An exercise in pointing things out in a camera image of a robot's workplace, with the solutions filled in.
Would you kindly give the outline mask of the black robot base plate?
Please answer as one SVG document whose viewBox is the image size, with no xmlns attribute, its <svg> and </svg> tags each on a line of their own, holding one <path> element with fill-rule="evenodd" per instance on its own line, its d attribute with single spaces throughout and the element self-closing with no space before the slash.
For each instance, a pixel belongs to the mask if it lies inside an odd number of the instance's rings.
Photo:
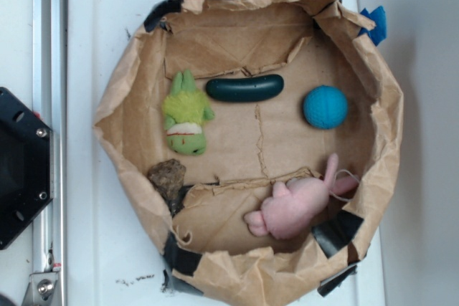
<svg viewBox="0 0 459 306">
<path fill-rule="evenodd" d="M 1 249 L 51 201 L 52 130 L 1 88 Z"/>
</svg>

